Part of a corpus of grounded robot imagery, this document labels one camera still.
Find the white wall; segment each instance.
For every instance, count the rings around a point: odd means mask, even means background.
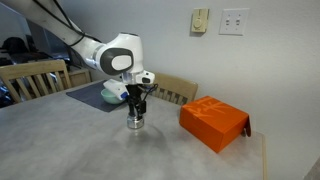
[[[319,157],[319,1],[68,0],[64,7],[104,42],[118,32],[140,35],[147,70],[196,81],[197,97],[211,95],[248,112],[253,128],[266,135],[269,179],[302,179]],[[190,33],[197,7],[210,8],[203,35]],[[251,8],[245,36],[218,35],[222,10],[243,7]],[[9,16],[11,27],[1,25],[2,32],[21,32]],[[93,72],[93,78],[106,76]]]
[[[25,18],[0,4],[0,19],[0,47],[9,37],[20,37],[26,42],[26,34],[30,34],[30,30]],[[0,57],[10,58],[2,53]]]

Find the gray table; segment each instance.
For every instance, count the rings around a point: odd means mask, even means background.
[[[263,135],[239,136],[216,154],[179,125],[180,106],[147,98],[145,126],[65,92],[0,109],[1,180],[258,180]]]

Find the orange box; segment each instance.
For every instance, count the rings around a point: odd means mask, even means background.
[[[210,96],[185,104],[180,125],[216,153],[231,143],[244,129],[251,136],[249,115]]]

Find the dark placemat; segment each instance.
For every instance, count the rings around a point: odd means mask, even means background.
[[[66,94],[94,108],[100,109],[104,112],[111,112],[125,102],[121,104],[109,104],[105,102],[101,96],[101,91],[104,89],[104,82],[105,81],[101,81],[75,91],[67,92]]]

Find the chair back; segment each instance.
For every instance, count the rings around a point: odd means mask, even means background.
[[[16,103],[71,88],[63,60],[43,60],[0,67],[0,78]]]
[[[198,90],[195,82],[162,73],[155,73],[154,84],[158,88],[153,96],[179,105],[193,101]]]

